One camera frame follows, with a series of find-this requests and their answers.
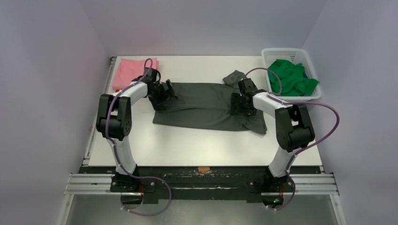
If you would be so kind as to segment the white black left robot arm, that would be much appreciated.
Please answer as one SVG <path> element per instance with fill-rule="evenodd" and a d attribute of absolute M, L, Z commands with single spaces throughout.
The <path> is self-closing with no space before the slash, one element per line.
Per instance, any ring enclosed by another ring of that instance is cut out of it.
<path fill-rule="evenodd" d="M 102 94 L 96 118 L 96 129 L 106 138 L 116 162 L 111 192 L 143 193 L 146 183 L 153 187 L 156 178 L 140 176 L 133 158 L 129 135 L 132 130 L 132 106 L 142 98 L 149 99 L 154 110 L 165 110 L 164 103 L 176 99 L 170 80 L 161 81 L 158 70 L 145 68 L 144 74 L 114 94 Z"/>

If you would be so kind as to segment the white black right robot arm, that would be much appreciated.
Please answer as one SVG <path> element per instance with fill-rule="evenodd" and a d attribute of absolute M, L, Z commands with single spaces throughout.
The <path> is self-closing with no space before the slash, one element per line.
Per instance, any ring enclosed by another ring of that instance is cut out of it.
<path fill-rule="evenodd" d="M 260 90 L 253 81 L 243 79 L 238 82 L 238 93 L 231 94 L 230 112 L 247 117 L 262 111 L 275 119 L 278 149 L 265 170 L 262 186 L 276 190 L 288 181 L 290 168 L 297 153 L 308 146 L 315 138 L 315 132 L 304 105 L 294 105 Z"/>

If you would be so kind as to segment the dark grey t shirt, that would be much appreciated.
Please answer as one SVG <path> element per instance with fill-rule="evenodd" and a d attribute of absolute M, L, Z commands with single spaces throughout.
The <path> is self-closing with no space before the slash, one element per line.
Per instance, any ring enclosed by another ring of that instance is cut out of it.
<path fill-rule="evenodd" d="M 153 123 L 221 131 L 250 130 L 265 135 L 263 113 L 254 116 L 230 113 L 231 94 L 239 92 L 238 82 L 244 76 L 235 70 L 224 77 L 222 83 L 172 83 L 177 98 L 166 101 L 165 110 L 155 112 Z"/>

